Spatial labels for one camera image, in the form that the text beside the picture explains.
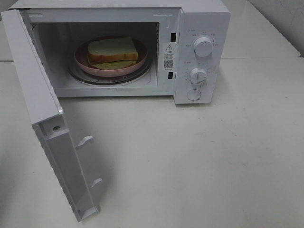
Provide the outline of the glass microwave turntable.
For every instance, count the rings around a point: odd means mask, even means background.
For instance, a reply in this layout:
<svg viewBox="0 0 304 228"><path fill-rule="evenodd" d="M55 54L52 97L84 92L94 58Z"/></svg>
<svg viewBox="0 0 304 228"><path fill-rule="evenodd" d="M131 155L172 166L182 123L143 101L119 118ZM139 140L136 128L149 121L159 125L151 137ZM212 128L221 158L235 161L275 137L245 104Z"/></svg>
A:
<svg viewBox="0 0 304 228"><path fill-rule="evenodd" d="M153 59L149 57L147 60L145 60L143 66L141 66L139 69L135 70L132 73L116 77L94 76L92 74L86 73L79 66L77 66L76 63L72 62L68 64L67 71L72 77L83 83L96 86L113 86L122 85L140 79L150 71L152 63Z"/></svg>

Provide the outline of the white microwave oven body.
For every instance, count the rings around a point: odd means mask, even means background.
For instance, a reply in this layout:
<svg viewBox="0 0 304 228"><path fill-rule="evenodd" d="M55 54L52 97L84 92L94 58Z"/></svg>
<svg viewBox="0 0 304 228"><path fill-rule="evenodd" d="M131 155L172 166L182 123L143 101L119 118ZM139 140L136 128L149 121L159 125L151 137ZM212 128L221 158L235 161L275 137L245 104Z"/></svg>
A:
<svg viewBox="0 0 304 228"><path fill-rule="evenodd" d="M209 103L216 84L230 12L220 0L19 0L8 10L25 11L39 39L59 97L171 95L177 104ZM199 57L193 42L210 36L213 52ZM67 71L74 52L100 37L124 36L141 41L153 59L150 71L122 85L90 85ZM203 68L205 82L194 85L190 71ZM190 101L197 89L201 98Z"/></svg>

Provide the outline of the upper white power knob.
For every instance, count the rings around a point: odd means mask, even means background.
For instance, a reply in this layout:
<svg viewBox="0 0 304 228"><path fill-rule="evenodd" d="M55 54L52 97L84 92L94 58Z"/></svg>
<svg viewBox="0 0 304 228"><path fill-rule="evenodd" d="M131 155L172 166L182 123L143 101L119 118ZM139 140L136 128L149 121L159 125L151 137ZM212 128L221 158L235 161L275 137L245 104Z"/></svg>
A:
<svg viewBox="0 0 304 228"><path fill-rule="evenodd" d="M194 52L199 57L207 57L213 52L214 41L210 36L198 36L194 42Z"/></svg>

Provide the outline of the sandwich with white bread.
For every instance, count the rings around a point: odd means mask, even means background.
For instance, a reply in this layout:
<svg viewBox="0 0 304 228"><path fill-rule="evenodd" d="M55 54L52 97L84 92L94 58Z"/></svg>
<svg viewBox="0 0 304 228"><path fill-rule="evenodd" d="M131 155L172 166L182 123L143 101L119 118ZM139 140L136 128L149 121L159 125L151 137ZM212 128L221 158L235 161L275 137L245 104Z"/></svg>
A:
<svg viewBox="0 0 304 228"><path fill-rule="evenodd" d="M88 63L101 70L116 70L133 66L139 54L130 37L92 41L87 46Z"/></svg>

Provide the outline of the white microwave door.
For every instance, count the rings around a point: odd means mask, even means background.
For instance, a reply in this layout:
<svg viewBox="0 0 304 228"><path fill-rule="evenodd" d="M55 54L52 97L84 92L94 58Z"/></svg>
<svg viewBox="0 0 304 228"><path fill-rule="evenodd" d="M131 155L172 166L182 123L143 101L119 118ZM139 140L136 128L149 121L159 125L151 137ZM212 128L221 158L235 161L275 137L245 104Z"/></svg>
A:
<svg viewBox="0 0 304 228"><path fill-rule="evenodd" d="M1 15L31 126L77 221L82 221L98 212L93 189L101 185L102 179L89 183L78 156L78 151L94 138L86 136L78 144L73 142L49 80L50 70L41 42L35 38L37 27L28 14L11 9Z"/></svg>

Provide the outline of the pink round plate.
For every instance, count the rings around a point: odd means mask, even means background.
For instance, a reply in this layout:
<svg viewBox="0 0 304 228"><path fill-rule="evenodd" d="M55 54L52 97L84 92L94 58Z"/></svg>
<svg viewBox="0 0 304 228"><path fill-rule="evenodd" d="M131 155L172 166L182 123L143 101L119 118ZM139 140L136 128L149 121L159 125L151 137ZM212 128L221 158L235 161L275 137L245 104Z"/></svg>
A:
<svg viewBox="0 0 304 228"><path fill-rule="evenodd" d="M139 40L107 36L89 40L74 52L75 63L84 72L98 77L119 77L143 67L147 47Z"/></svg>

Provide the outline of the round white door button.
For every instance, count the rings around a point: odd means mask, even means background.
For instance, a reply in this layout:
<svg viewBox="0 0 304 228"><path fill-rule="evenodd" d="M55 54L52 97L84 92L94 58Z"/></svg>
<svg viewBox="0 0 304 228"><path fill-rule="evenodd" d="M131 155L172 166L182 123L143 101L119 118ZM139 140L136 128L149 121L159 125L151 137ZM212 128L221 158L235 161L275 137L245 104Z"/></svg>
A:
<svg viewBox="0 0 304 228"><path fill-rule="evenodd" d="M201 91L197 89L192 89L187 93L187 98L190 101L197 101L201 98Z"/></svg>

